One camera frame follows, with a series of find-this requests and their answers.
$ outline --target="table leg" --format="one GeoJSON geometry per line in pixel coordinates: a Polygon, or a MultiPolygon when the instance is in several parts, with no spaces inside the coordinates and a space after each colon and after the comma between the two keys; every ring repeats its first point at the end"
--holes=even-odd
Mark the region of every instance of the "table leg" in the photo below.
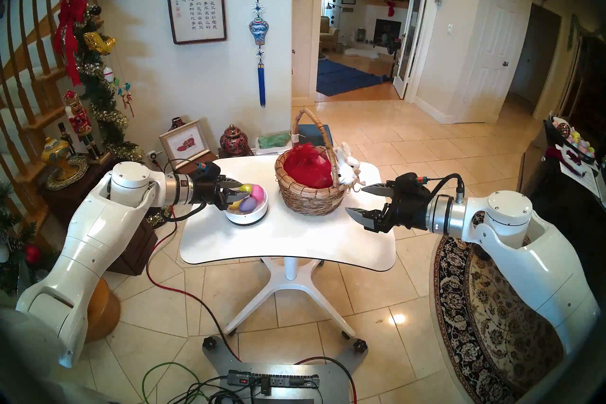
{"type": "Polygon", "coordinates": [[[298,267],[298,258],[284,257],[284,266],[278,264],[270,257],[261,257],[265,266],[271,273],[267,285],[244,307],[242,311],[223,329],[224,334],[229,334],[238,327],[261,303],[267,300],[278,290],[301,290],[307,293],[313,300],[326,311],[349,337],[355,337],[356,333],[349,324],[334,309],[329,301],[320,293],[312,282],[312,272],[320,264],[313,259],[305,265],[298,267]]]}

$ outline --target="basket handle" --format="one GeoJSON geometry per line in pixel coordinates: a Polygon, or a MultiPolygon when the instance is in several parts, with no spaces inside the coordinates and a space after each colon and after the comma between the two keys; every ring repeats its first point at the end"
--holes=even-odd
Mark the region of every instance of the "basket handle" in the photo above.
{"type": "Polygon", "coordinates": [[[312,122],[314,124],[316,124],[317,129],[320,130],[320,133],[322,134],[322,139],[324,140],[324,146],[326,147],[326,153],[329,155],[330,169],[331,169],[331,173],[333,175],[333,187],[338,188],[339,187],[339,176],[338,176],[339,173],[337,171],[337,158],[334,156],[333,146],[330,143],[330,139],[329,139],[328,134],[326,133],[326,130],[324,129],[324,125],[322,125],[322,122],[320,122],[317,119],[317,117],[313,114],[313,112],[310,111],[307,107],[304,107],[303,109],[301,109],[299,111],[299,114],[295,117],[294,124],[293,124],[293,135],[297,135],[299,133],[299,120],[301,119],[301,116],[303,114],[309,115],[309,118],[312,120],[312,122]]]}

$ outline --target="blue rug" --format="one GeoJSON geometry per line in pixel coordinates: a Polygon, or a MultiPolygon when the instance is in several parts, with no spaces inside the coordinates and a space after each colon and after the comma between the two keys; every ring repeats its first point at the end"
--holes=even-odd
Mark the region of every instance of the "blue rug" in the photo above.
{"type": "Polygon", "coordinates": [[[330,60],[317,61],[316,90],[325,96],[334,96],[354,89],[374,86],[387,80],[386,75],[377,76],[365,73],[330,60]]]}

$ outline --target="red shoe picture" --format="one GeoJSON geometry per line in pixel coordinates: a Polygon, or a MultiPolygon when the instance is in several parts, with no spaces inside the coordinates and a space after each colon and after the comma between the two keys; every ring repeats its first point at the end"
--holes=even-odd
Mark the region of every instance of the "red shoe picture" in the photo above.
{"type": "Polygon", "coordinates": [[[185,140],[183,142],[183,144],[179,148],[177,148],[177,151],[185,151],[186,149],[194,147],[194,146],[195,146],[195,143],[193,142],[193,137],[191,137],[191,138],[188,138],[187,140],[185,140]]]}

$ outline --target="door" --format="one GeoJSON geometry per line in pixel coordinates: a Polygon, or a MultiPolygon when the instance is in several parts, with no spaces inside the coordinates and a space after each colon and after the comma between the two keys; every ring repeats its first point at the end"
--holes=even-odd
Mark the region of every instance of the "door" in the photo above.
{"type": "Polygon", "coordinates": [[[527,26],[526,0],[490,2],[458,122],[495,122],[517,67],[527,26]]]}
{"type": "Polygon", "coordinates": [[[419,42],[420,30],[423,24],[423,14],[425,13],[425,3],[427,0],[410,0],[408,4],[408,13],[406,16],[406,25],[402,35],[402,48],[400,49],[400,61],[397,65],[397,74],[393,79],[393,87],[396,88],[398,96],[404,98],[406,87],[410,81],[414,55],[419,42]]]}

